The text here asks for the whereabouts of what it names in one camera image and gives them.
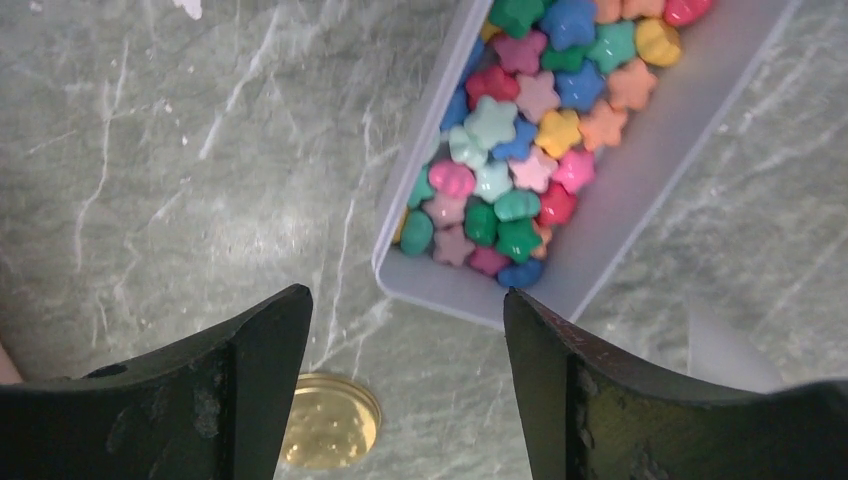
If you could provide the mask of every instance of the marble countertop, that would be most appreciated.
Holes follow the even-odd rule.
[[[303,369],[368,385],[386,421],[352,470],[277,478],[529,479],[502,334],[388,300],[370,265],[454,6],[3,2],[0,338],[24,375],[82,375],[300,282]],[[845,10],[801,7],[583,326],[683,370],[685,284],[787,380],[848,372]]]

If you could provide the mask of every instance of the orange star bead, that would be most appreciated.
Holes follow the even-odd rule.
[[[661,17],[665,0],[624,0],[621,16],[628,20],[636,17]]]
[[[595,14],[597,23],[613,23],[621,19],[621,0],[595,0],[598,13]]]
[[[627,123],[627,112],[613,110],[609,103],[600,100],[592,107],[589,115],[580,119],[583,147],[592,152],[609,145],[621,144],[621,129]]]
[[[580,143],[580,118],[574,110],[551,110],[542,117],[536,145],[548,156],[560,158],[572,146]]]
[[[533,231],[542,238],[542,243],[530,252],[530,256],[538,260],[544,260],[548,257],[548,244],[554,238],[554,231],[551,227],[540,227],[536,222],[533,222]]]
[[[648,70],[641,58],[631,60],[607,78],[609,103],[616,110],[642,110],[656,87],[657,76]]]

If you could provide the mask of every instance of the colorful bead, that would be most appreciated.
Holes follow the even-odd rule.
[[[415,178],[415,186],[412,187],[412,193],[409,194],[409,201],[406,202],[406,206],[409,208],[418,208],[421,202],[433,198],[433,195],[436,193],[433,187],[430,186],[430,181],[427,180],[428,167],[428,165],[421,167],[418,177]]]
[[[530,146],[533,145],[533,139],[536,138],[539,129],[521,117],[516,117],[513,125],[515,126],[515,138],[511,142],[501,143],[492,149],[492,157],[495,160],[516,159],[523,161],[530,155]]]
[[[577,197],[569,195],[558,183],[551,183],[548,190],[539,195],[539,202],[542,208],[536,216],[536,223],[540,227],[565,225],[577,208]]]
[[[630,60],[607,78],[610,106],[615,110],[642,110],[648,105],[657,81],[641,58]]]
[[[505,193],[512,190],[509,178],[509,166],[506,162],[492,162],[477,170],[477,186],[474,195],[487,203],[495,203]]]
[[[468,259],[468,265],[471,268],[490,277],[497,275],[510,263],[512,260],[509,257],[498,253],[492,247],[477,247]]]
[[[516,39],[509,35],[498,35],[492,39],[492,47],[507,73],[535,75],[539,71],[539,57],[548,45],[548,37],[536,30],[526,37]]]
[[[506,267],[498,272],[498,284],[506,288],[528,288],[542,278],[544,264],[531,258],[525,263]]]
[[[478,203],[471,206],[465,214],[465,235],[476,243],[490,247],[495,244],[498,234],[498,216],[489,204]]]
[[[585,150],[569,150],[559,161],[559,168],[551,180],[559,183],[565,191],[577,195],[583,186],[595,179],[595,154]]]
[[[627,123],[627,112],[613,110],[609,103],[600,100],[592,107],[589,115],[580,119],[583,147],[590,152],[604,145],[617,147],[621,144],[621,130]]]
[[[392,237],[392,245],[400,243],[400,236],[403,233],[403,227],[406,225],[406,217],[409,216],[409,209],[403,209],[403,215],[400,216],[400,221],[398,222],[398,227],[395,229],[395,234]]]
[[[495,35],[501,33],[503,29],[501,27],[492,25],[489,20],[483,22],[483,28],[480,29],[480,38],[483,40],[483,43],[489,43],[489,40],[492,39]]]
[[[489,159],[489,152],[480,148],[480,145],[471,139],[465,127],[461,125],[450,129],[448,148],[454,162],[461,163],[472,170],[483,168]]]
[[[521,218],[535,217],[542,204],[539,196],[527,190],[512,190],[495,202],[494,210],[498,220],[511,222]]]
[[[498,241],[495,250],[508,256],[516,263],[524,263],[539,245],[542,238],[533,230],[533,220],[522,218],[498,225]]]
[[[433,239],[433,222],[420,210],[409,212],[400,234],[400,250],[407,255],[421,255]]]
[[[554,238],[554,230],[551,227],[540,226],[536,222],[533,222],[533,230],[535,230],[536,234],[539,235],[539,238],[542,239],[542,244],[530,252],[530,256],[539,260],[544,260],[548,258],[548,244],[551,243],[551,240]]]
[[[539,122],[535,143],[551,157],[559,158],[582,140],[579,124],[580,118],[574,110],[548,112]]]
[[[436,232],[434,240],[436,248],[433,250],[433,260],[454,267],[461,267],[475,248],[474,244],[465,238],[462,225]]]
[[[545,155],[545,152],[535,145],[527,160],[510,160],[508,163],[516,188],[524,188],[539,193],[547,190],[548,179],[557,169],[556,160]]]
[[[588,60],[583,62],[578,72],[557,73],[554,78],[562,106],[580,112],[589,111],[606,87],[595,64]]]
[[[597,11],[592,0],[558,0],[539,20],[539,28],[548,34],[555,50],[588,45],[595,40]]]
[[[468,106],[472,110],[477,108],[477,103],[484,96],[507,102],[515,100],[520,91],[518,82],[498,65],[492,65],[471,75],[465,82],[465,90],[468,92]]]
[[[436,228],[442,229],[462,223],[465,218],[465,204],[467,202],[468,199],[466,198],[456,198],[437,193],[432,200],[424,202],[421,209],[427,212]]]
[[[554,90],[553,72],[539,72],[535,76],[519,74],[515,79],[521,89],[515,98],[515,104],[518,111],[531,123],[539,123],[543,115],[559,108],[560,98]]]
[[[608,25],[598,25],[598,39],[586,53],[586,58],[593,60],[598,70],[607,74],[636,56],[633,44],[635,26],[630,20]]]
[[[680,34],[659,18],[646,18],[636,26],[636,51],[645,62],[670,67],[680,61],[683,46]]]
[[[465,130],[480,148],[491,150],[499,143],[515,139],[515,117],[518,107],[512,102],[496,102],[484,96],[477,108],[465,119]]]
[[[701,18],[713,0],[668,0],[663,11],[663,20],[671,26],[683,27]]]
[[[583,66],[583,59],[590,48],[591,45],[575,45],[560,52],[549,45],[542,53],[540,63],[545,70],[574,73]]]
[[[465,67],[462,69],[462,75],[459,77],[460,84],[468,80],[468,77],[474,73],[474,70],[477,70],[477,66],[480,65],[480,60],[483,59],[483,53],[485,51],[486,46],[483,44],[483,40],[478,38],[471,47],[471,53],[468,54],[468,60],[466,60]]]
[[[464,88],[457,88],[451,95],[445,116],[442,117],[442,123],[439,124],[439,130],[446,132],[457,125],[462,125],[467,116],[468,93],[465,92]]]
[[[495,0],[489,12],[489,21],[513,38],[521,38],[545,13],[542,0]]]

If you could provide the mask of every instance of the yellow star bead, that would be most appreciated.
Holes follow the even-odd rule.
[[[491,40],[492,37],[501,33],[502,31],[503,29],[501,29],[501,27],[496,27],[489,23],[488,20],[486,20],[486,22],[483,23],[483,28],[480,29],[480,38],[483,39],[483,43],[489,43],[489,40]]]
[[[392,245],[400,243],[400,234],[403,233],[403,227],[406,225],[406,217],[409,216],[409,209],[403,209],[403,215],[400,217],[400,222],[398,222],[398,228],[395,230],[395,236],[392,237]]]
[[[574,110],[551,110],[539,123],[536,145],[549,156],[560,158],[583,139],[579,125],[580,118]]]
[[[633,36],[636,52],[645,63],[658,67],[670,67],[680,60],[683,47],[680,35],[661,18],[645,18],[636,25]]]

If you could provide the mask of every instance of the star-shaped bead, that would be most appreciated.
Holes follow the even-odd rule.
[[[536,30],[532,30],[524,38],[516,39],[501,34],[492,39],[492,48],[507,73],[536,74],[539,71],[539,57],[547,45],[548,37]]]
[[[497,275],[510,263],[509,257],[498,253],[494,247],[477,247],[468,259],[471,268],[490,277]]]
[[[657,87],[657,77],[648,70],[641,58],[634,58],[607,79],[609,103],[616,110],[642,110],[648,105],[651,92]]]
[[[437,229],[462,223],[465,219],[467,198],[456,198],[437,193],[432,200],[424,203],[422,210],[427,212]]]
[[[530,155],[530,145],[533,145],[533,139],[536,138],[539,129],[521,117],[515,118],[514,125],[515,139],[511,142],[498,144],[492,149],[492,157],[495,160],[515,159],[523,161]]]
[[[595,0],[598,5],[596,23],[613,23],[621,19],[621,0]]]
[[[409,208],[418,208],[421,202],[433,198],[436,193],[433,187],[430,186],[430,181],[427,179],[428,166],[425,165],[418,172],[418,177],[415,178],[415,186],[412,187],[412,193],[409,194],[409,201],[406,206]]]
[[[559,161],[559,168],[551,175],[565,191],[576,195],[587,183],[595,179],[595,154],[585,150],[569,150]]]
[[[539,28],[548,34],[556,50],[572,45],[588,45],[595,39],[595,14],[592,0],[558,0],[539,20]]]
[[[604,145],[617,147],[621,144],[621,129],[625,123],[627,112],[613,110],[609,103],[599,101],[589,115],[580,119],[583,146],[590,152]]]
[[[548,244],[551,243],[551,239],[554,238],[554,231],[551,227],[542,227],[536,222],[533,222],[533,230],[536,232],[536,235],[542,239],[542,244],[533,249],[533,251],[530,252],[530,256],[539,260],[544,260],[548,257]]]
[[[499,102],[507,102],[515,100],[520,89],[518,82],[507,75],[503,68],[492,65],[468,77],[465,90],[468,92],[468,106],[474,110],[483,96],[492,97]]]
[[[445,110],[445,115],[442,117],[442,123],[439,124],[439,130],[442,132],[450,130],[456,125],[462,125],[465,117],[468,116],[468,94],[464,88],[457,88],[451,95],[451,100],[448,103],[448,108]]]
[[[628,20],[637,17],[661,17],[664,8],[665,0],[624,0],[621,16]]]
[[[512,102],[496,102],[489,96],[480,99],[477,108],[465,119],[468,135],[484,150],[515,139],[515,116],[518,107]]]
[[[586,58],[593,60],[601,73],[610,73],[636,56],[633,43],[635,29],[630,20],[598,25],[598,39],[586,53]]]
[[[577,128],[579,124],[580,119],[574,110],[548,112],[539,123],[536,145],[551,157],[559,158],[573,145],[580,143],[582,136]]]
[[[512,190],[509,178],[509,166],[506,162],[492,162],[477,170],[477,187],[474,195],[487,203],[495,203],[498,198]]]
[[[462,69],[462,75],[459,77],[460,85],[468,80],[468,77],[474,73],[477,66],[480,65],[480,60],[483,59],[483,54],[486,51],[486,45],[482,38],[478,38],[471,47],[471,53],[468,54],[468,60],[465,61],[465,67]]]
[[[516,188],[526,188],[539,193],[548,189],[548,180],[557,169],[556,160],[545,155],[541,148],[534,146],[530,157],[523,162],[509,161],[513,183]]]
[[[461,267],[475,248],[474,243],[465,238],[462,225],[436,232],[434,240],[436,248],[433,250],[433,260],[454,267]]]
[[[560,98],[554,90],[553,72],[539,72],[535,76],[519,74],[516,80],[521,91],[515,98],[515,104],[530,123],[538,124],[544,114],[559,108]]]
[[[510,37],[521,38],[545,13],[545,4],[542,0],[498,0],[489,12],[489,21]]]
[[[477,142],[472,140],[468,132],[465,131],[465,127],[461,125],[450,129],[448,146],[453,161],[472,170],[482,168],[486,164],[486,160],[489,159],[489,152],[480,148]]]
[[[484,43],[489,43],[489,40],[492,39],[495,35],[501,33],[503,29],[496,25],[492,25],[489,20],[483,22],[483,28],[480,29],[480,38],[483,39]]]
[[[595,64],[586,60],[577,73],[557,73],[554,77],[562,106],[587,112],[606,86]]]

